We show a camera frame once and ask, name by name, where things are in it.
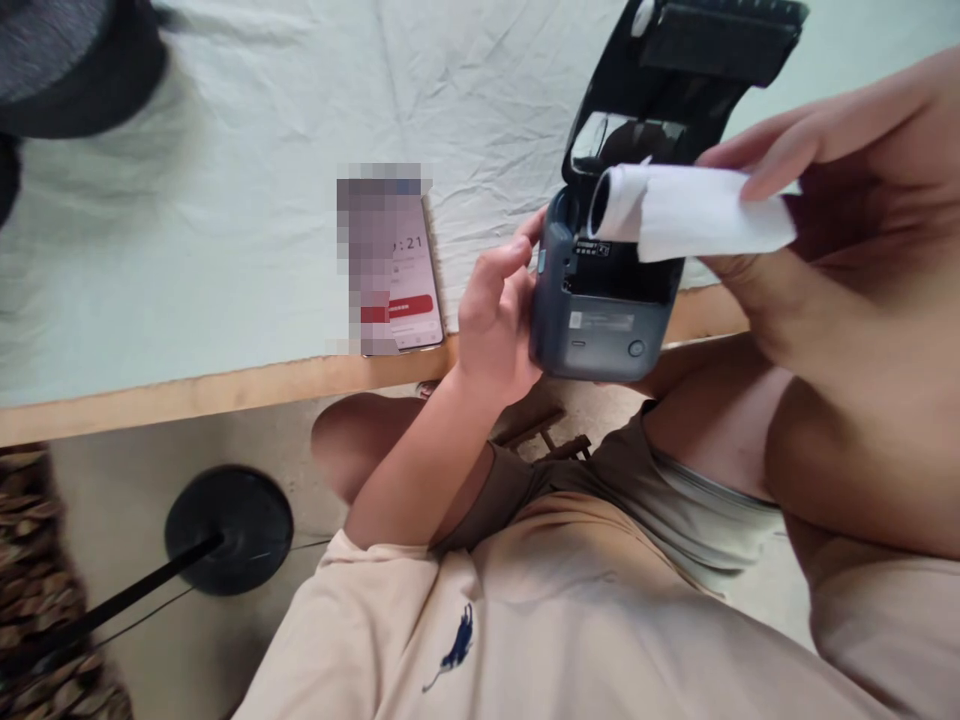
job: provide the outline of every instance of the black wire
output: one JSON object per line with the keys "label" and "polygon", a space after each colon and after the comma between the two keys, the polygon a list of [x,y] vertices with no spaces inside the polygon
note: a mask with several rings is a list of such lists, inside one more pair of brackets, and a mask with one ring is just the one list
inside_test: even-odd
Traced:
{"label": "black wire", "polygon": [[[290,552],[296,552],[297,550],[306,550],[307,548],[317,547],[318,545],[326,545],[326,544],[329,543],[331,540],[333,540],[333,538],[332,538],[332,537],[329,537],[329,538],[326,538],[325,540],[318,540],[317,542],[307,543],[306,545],[297,545],[297,547],[295,547],[295,548],[290,548]],[[148,612],[146,615],[144,615],[142,618],[140,618],[140,619],[137,620],[136,622],[134,622],[134,623],[132,623],[132,624],[130,624],[130,625],[127,625],[127,627],[125,627],[123,630],[120,630],[120,631],[114,633],[113,635],[111,635],[110,637],[108,637],[106,640],[101,640],[99,643],[97,643],[96,645],[94,645],[93,649],[96,651],[96,650],[99,650],[100,648],[102,648],[104,645],[106,645],[106,644],[108,644],[108,643],[112,643],[114,640],[116,640],[116,639],[117,639],[118,637],[120,637],[121,635],[124,635],[124,634],[130,632],[131,630],[133,630],[133,629],[134,629],[137,625],[139,625],[140,623],[145,623],[147,620],[149,620],[150,618],[152,618],[154,615],[156,615],[158,612],[160,612],[161,610],[163,610],[163,609],[164,609],[165,607],[167,607],[168,605],[172,605],[173,603],[175,603],[177,600],[179,600],[180,598],[182,598],[182,597],[183,597],[184,595],[186,595],[187,593],[191,592],[193,589],[194,589],[194,588],[192,588],[192,587],[188,587],[186,590],[184,590],[184,591],[183,591],[182,593],[180,593],[179,595],[174,595],[172,598],[170,598],[169,600],[167,600],[165,603],[163,603],[162,605],[160,605],[158,608],[156,608],[156,609],[154,609],[154,610],[151,610],[150,612]]]}
{"label": "black wire", "polygon": [[308,547],[317,547],[317,545],[326,545],[328,542],[333,540],[333,538],[327,538],[325,540],[317,540],[315,543],[307,543],[306,545],[297,545],[295,548],[290,548],[290,552],[295,552],[297,550],[306,550]]}
{"label": "black wire", "polygon": [[147,620],[149,620],[150,618],[152,618],[154,615],[156,615],[158,612],[160,612],[161,610],[163,610],[167,605],[170,605],[171,603],[176,602],[177,600],[179,600],[180,598],[182,598],[184,595],[186,595],[186,594],[187,594],[188,592],[190,592],[191,590],[193,590],[193,588],[192,588],[192,587],[188,587],[186,590],[184,590],[184,591],[183,591],[182,593],[180,593],[179,595],[174,595],[172,598],[170,598],[169,600],[167,600],[163,605],[161,605],[160,607],[158,607],[156,610],[153,610],[153,611],[151,611],[151,612],[148,612],[146,615],[144,615],[142,618],[140,618],[139,620],[137,620],[137,621],[136,621],[135,623],[133,623],[132,625],[127,625],[127,627],[125,627],[125,628],[124,628],[123,630],[121,630],[120,632],[115,633],[114,635],[111,635],[110,637],[108,637],[106,640],[102,640],[101,642],[99,642],[99,643],[97,643],[96,645],[94,645],[93,649],[94,649],[94,650],[99,650],[99,649],[102,648],[104,645],[106,645],[107,643],[113,642],[114,640],[116,640],[118,637],[120,637],[120,636],[123,635],[124,633],[130,632],[130,631],[133,630],[137,625],[139,625],[140,623],[146,622]]}

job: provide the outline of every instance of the beige t-shirt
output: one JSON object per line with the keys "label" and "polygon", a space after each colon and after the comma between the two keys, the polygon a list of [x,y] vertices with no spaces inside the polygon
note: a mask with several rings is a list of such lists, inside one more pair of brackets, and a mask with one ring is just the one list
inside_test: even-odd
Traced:
{"label": "beige t-shirt", "polygon": [[960,718],[960,564],[836,539],[807,571],[824,659],[583,495],[439,561],[340,532],[235,717]]}

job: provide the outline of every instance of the white paper roll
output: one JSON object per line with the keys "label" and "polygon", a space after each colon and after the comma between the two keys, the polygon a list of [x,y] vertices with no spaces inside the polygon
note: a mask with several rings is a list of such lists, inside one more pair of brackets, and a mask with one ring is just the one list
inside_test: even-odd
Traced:
{"label": "white paper roll", "polygon": [[743,202],[747,175],[678,165],[617,165],[590,204],[591,240],[637,243],[640,262],[766,253],[789,245],[796,228],[783,198]]}

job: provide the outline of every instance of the wooden table edge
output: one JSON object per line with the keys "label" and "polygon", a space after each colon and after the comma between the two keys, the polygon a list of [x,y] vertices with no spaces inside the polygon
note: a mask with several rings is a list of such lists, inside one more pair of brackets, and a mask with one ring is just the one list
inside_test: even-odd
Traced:
{"label": "wooden table edge", "polygon": [[[727,290],[712,285],[677,296],[665,343],[727,335],[746,328],[746,319]],[[0,447],[439,378],[456,362],[457,346],[454,335],[443,346],[424,352],[378,358],[314,357],[0,408]]]}

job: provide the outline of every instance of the gray fabric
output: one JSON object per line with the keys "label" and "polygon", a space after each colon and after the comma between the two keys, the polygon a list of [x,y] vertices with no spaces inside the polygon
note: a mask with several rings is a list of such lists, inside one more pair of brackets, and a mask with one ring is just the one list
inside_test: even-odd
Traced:
{"label": "gray fabric", "polygon": [[0,104],[30,97],[72,70],[99,38],[113,0],[0,3]]}
{"label": "gray fabric", "polygon": [[607,435],[588,461],[530,465],[495,447],[476,503],[435,551],[472,550],[538,497],[579,492],[618,507],[687,577],[723,594],[757,563],[763,543],[782,530],[780,510],[652,450],[642,415]]}

